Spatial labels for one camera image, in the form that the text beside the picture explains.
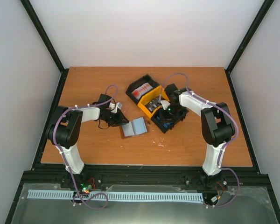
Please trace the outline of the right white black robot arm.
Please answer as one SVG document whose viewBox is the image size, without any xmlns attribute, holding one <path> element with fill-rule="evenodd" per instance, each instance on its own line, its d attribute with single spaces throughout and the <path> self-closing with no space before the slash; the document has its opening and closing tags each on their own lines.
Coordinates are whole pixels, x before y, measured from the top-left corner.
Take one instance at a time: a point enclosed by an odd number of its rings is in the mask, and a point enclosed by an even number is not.
<svg viewBox="0 0 280 224">
<path fill-rule="evenodd" d="M 238 125 L 227 104 L 206 100 L 188 88 L 179 90 L 175 84 L 162 87 L 161 91 L 168 97 L 165 101 L 159 96 L 161 121 L 182 120 L 188 111 L 201 118 L 202 135 L 207 144 L 202 169 L 208 176 L 217 175 L 223 169 L 222 159 L 227 145 L 238 136 Z"/>
</svg>

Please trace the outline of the brown leather card holder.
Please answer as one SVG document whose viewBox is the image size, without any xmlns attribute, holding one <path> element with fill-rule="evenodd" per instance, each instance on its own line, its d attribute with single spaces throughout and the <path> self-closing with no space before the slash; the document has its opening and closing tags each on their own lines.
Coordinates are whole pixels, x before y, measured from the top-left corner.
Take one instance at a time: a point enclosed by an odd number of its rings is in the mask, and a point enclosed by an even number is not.
<svg viewBox="0 0 280 224">
<path fill-rule="evenodd" d="M 121 138 L 131 138 L 149 132 L 150 121 L 140 117 L 119 127 Z"/>
</svg>

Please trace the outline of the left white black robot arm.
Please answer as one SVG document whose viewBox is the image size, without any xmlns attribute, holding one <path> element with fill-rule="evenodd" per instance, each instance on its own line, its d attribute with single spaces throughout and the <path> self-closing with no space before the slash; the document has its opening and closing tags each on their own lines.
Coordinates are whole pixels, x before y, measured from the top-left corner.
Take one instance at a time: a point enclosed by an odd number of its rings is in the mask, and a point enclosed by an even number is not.
<svg viewBox="0 0 280 224">
<path fill-rule="evenodd" d="M 73 173 L 71 182 L 78 188 L 84 187 L 88 176 L 82 172 L 82 161 L 77 141 L 81 124 L 87 121 L 104 121 L 108 127 L 128 124 L 121 111 L 122 104 L 106 94 L 101 94 L 97 102 L 85 106 L 58 106 L 50 118 L 46 138 L 58 149 L 65 163 L 65 169 Z"/>
</svg>

